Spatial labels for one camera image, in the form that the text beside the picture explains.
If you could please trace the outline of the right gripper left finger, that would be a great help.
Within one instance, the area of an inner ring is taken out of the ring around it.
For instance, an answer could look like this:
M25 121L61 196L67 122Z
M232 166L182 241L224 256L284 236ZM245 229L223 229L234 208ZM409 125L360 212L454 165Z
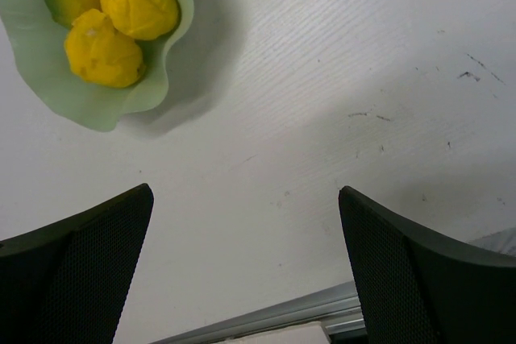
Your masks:
M3 343L111 343L152 215L141 184L1 242Z

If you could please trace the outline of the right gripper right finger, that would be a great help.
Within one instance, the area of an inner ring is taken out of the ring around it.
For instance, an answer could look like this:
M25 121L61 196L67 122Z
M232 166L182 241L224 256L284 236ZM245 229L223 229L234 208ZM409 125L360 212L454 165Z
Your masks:
M371 343L513 343L515 258L394 213L351 187L339 212Z

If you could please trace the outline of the yellow fake lemon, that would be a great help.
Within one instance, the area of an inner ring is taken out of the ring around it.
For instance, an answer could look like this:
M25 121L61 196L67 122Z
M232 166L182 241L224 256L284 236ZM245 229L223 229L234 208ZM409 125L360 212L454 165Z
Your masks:
M97 9L73 21L64 50L70 70L85 82L123 89L138 82L145 73L141 47Z

